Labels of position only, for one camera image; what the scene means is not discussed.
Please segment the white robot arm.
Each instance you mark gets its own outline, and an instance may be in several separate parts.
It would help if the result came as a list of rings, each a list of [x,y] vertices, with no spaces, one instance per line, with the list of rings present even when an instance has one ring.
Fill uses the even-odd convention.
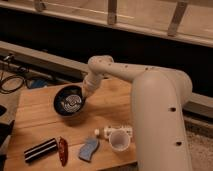
[[[182,108],[192,94],[183,71],[116,63],[108,55],[88,60],[83,95],[91,96],[109,74],[131,84],[131,109],[140,171],[193,171]]]

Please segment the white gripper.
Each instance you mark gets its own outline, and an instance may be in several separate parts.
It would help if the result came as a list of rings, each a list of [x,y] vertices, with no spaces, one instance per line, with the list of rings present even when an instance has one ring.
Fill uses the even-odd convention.
[[[90,97],[101,85],[102,76],[88,73],[82,84],[82,95],[84,98]]]

